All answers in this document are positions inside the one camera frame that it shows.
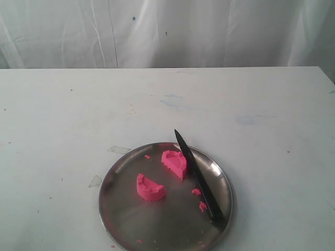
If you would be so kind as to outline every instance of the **knife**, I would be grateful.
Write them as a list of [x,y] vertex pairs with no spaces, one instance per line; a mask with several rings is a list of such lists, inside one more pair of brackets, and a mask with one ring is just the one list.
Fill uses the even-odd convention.
[[212,221],[225,221],[224,215],[222,214],[219,204],[216,201],[213,193],[211,192],[202,172],[200,171],[199,166],[194,158],[194,155],[191,152],[191,149],[189,149],[189,147],[183,140],[182,136],[178,133],[176,129],[174,129],[174,133],[176,134],[179,147],[184,157],[186,158],[187,170],[193,174],[205,199],[205,202],[207,204],[206,211],[208,212],[209,218]]

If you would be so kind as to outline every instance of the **white table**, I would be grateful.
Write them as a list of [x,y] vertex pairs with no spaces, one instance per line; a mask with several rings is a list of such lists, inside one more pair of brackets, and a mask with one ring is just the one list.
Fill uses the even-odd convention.
[[335,86],[318,67],[1,70],[0,250],[119,250],[100,178],[174,128],[234,185],[215,250],[335,250]]

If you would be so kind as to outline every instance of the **white curtain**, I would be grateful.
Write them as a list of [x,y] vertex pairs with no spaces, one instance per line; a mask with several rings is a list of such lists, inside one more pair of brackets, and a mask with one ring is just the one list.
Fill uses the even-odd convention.
[[0,67],[317,65],[335,0],[0,0]]

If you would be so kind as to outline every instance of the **knife handle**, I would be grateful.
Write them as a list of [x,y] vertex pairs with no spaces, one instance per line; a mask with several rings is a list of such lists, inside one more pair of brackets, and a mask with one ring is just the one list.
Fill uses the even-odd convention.
[[194,169],[193,175],[199,185],[199,188],[207,204],[207,213],[209,215],[209,218],[212,221],[219,221],[219,220],[225,221],[224,215],[222,214],[219,204],[217,203],[201,171],[199,169]]

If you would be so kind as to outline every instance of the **steel plate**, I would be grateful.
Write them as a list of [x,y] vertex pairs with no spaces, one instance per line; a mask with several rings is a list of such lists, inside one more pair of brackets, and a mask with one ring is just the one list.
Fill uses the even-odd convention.
[[[190,148],[228,224],[214,224],[206,212],[201,212],[199,203],[203,198],[192,194],[196,187],[192,175],[181,181],[161,163],[162,153],[179,151],[179,145],[153,143],[119,159],[101,185],[100,217],[108,234],[122,249],[204,251],[222,239],[233,212],[232,187],[210,157]],[[166,197],[158,202],[144,201],[136,191],[139,173],[164,185]]]

